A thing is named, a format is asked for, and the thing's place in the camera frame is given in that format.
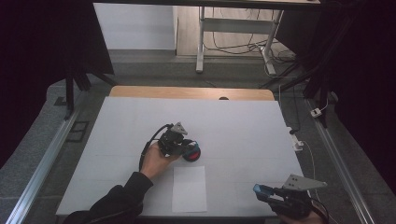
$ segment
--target hand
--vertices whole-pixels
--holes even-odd
[[[154,143],[149,146],[146,152],[140,173],[145,175],[148,179],[152,179],[154,176],[162,173],[172,161],[177,160],[179,157],[180,156],[177,155],[165,157],[161,153],[158,143]]]
[[[280,214],[277,214],[277,216],[279,217],[280,220],[288,224],[324,224],[324,221],[321,219],[321,217],[312,211],[308,217],[299,220],[291,219],[289,217]]]

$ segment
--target paper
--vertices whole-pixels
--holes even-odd
[[[175,167],[172,212],[206,212],[205,167]]]

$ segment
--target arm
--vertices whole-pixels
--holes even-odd
[[[131,223],[143,211],[143,199],[152,187],[150,179],[159,175],[178,157],[165,157],[157,143],[146,153],[142,170],[134,172],[125,186],[117,185],[96,202],[90,211],[72,213],[64,224],[78,224],[98,221],[98,223]]]

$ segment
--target white table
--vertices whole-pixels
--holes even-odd
[[[141,150],[164,124],[182,122],[198,141],[196,162],[178,160],[154,179],[147,217],[269,217],[254,184],[281,187],[303,175],[275,101],[107,97],[56,215],[88,210],[138,169]],[[204,166],[207,212],[173,213],[173,167]]]

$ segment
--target gray floor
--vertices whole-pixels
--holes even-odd
[[[257,59],[205,59],[204,73],[196,75],[193,58],[151,53],[140,53],[136,56],[136,54],[130,53],[111,52],[116,72],[114,79],[122,85],[256,89],[260,84],[269,80],[269,77],[263,72],[262,61]],[[285,64],[280,64],[276,69],[279,72],[285,67]],[[92,88],[88,93],[88,99],[83,105],[82,112],[77,118],[77,124],[73,129],[75,132],[68,135],[68,141],[64,143],[24,223],[45,224],[57,221],[54,215],[57,206],[78,163],[101,104],[110,91],[110,87],[106,83],[95,77],[90,77],[90,79]],[[276,88],[285,81],[287,80],[282,80],[273,87]],[[304,84],[296,86],[294,91],[290,89],[281,93],[280,101],[285,122],[294,129],[301,127],[296,135],[300,140],[306,141],[312,150],[316,178],[329,184],[326,189],[318,190],[318,196],[326,204],[332,217],[340,224],[360,223],[314,121],[308,114],[302,97],[303,89]],[[0,171],[0,223],[7,221],[63,120],[64,105],[54,105],[58,97],[64,97],[64,82],[62,81],[49,87],[48,100],[42,112],[14,155]],[[368,203],[376,223],[394,223],[396,219],[395,196],[333,113],[333,100],[328,106],[328,112],[328,130]],[[297,157],[302,165],[304,175],[314,177],[314,167],[308,147],[304,147]]]

